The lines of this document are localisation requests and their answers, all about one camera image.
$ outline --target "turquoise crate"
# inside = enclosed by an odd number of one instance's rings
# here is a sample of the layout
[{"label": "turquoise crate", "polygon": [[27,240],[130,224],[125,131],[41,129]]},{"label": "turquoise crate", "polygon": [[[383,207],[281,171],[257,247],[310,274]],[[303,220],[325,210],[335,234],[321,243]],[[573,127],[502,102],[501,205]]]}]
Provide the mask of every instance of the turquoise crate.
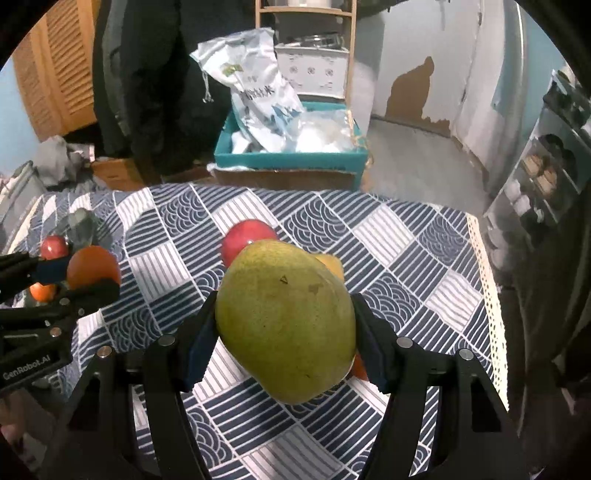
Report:
[{"label": "turquoise crate", "polygon": [[[345,109],[341,103],[302,102],[309,111]],[[361,184],[361,175],[368,159],[365,141],[361,147],[351,152],[342,153],[240,153],[232,154],[232,134],[238,130],[234,113],[230,112],[217,140],[213,153],[217,166],[221,168],[244,167],[257,170],[340,170],[355,173],[354,188]],[[355,135],[361,135],[355,125]]]}]

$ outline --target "blue and white tablecloth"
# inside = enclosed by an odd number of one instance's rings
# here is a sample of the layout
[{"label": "blue and white tablecloth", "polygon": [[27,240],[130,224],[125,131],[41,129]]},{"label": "blue and white tablecloth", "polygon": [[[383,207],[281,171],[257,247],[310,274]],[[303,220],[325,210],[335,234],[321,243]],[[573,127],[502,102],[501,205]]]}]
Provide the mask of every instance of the blue and white tablecloth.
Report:
[{"label": "blue and white tablecloth", "polygon": [[[479,266],[462,212],[359,192],[166,184],[133,193],[47,195],[17,249],[37,253],[56,223],[80,207],[100,220],[98,243],[119,260],[122,285],[120,300],[80,319],[74,361],[59,373],[67,393],[100,346],[144,348],[195,312],[224,274],[224,234],[248,218],[309,252],[336,255],[349,291],[362,292],[399,335],[438,352],[469,348],[492,376]],[[153,455],[143,391],[134,390],[139,444]],[[218,342],[203,382],[183,401],[216,479],[351,480],[363,468],[388,398],[351,379],[308,403],[285,406]],[[427,467],[436,410],[432,388],[412,474]]]}]

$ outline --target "yellow-green fruit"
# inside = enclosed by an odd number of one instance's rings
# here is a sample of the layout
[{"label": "yellow-green fruit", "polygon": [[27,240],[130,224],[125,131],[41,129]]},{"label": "yellow-green fruit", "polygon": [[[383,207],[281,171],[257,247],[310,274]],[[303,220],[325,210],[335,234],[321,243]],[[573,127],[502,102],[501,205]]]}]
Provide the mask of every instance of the yellow-green fruit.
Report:
[{"label": "yellow-green fruit", "polygon": [[355,356],[355,314],[345,285],[302,249],[248,245],[216,300],[223,343],[274,399],[308,401],[342,380]]}]

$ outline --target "orange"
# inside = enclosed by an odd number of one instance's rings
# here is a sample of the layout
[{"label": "orange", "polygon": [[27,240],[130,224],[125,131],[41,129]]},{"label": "orange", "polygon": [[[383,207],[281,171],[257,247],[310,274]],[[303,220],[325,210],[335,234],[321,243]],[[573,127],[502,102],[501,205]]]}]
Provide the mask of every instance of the orange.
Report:
[{"label": "orange", "polygon": [[35,300],[45,303],[52,301],[53,297],[56,296],[57,285],[42,285],[40,283],[35,283],[29,287],[29,291]]},{"label": "orange", "polygon": [[361,355],[358,353],[355,354],[355,360],[353,361],[353,366],[351,367],[351,375],[354,375],[360,380],[365,380],[366,382],[368,381],[368,373],[365,371],[363,360],[361,360]]},{"label": "orange", "polygon": [[68,263],[66,280],[72,290],[112,278],[121,285],[121,271],[116,258],[107,250],[91,245],[78,250]]}]

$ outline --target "louvered door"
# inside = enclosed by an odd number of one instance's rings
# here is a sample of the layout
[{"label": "louvered door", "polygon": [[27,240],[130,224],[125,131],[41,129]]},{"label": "louvered door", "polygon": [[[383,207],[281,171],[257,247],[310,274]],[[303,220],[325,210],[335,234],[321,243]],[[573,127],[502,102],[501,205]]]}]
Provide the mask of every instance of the louvered door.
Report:
[{"label": "louvered door", "polygon": [[14,54],[25,108],[43,141],[96,122],[92,43],[96,0],[60,0]]}]

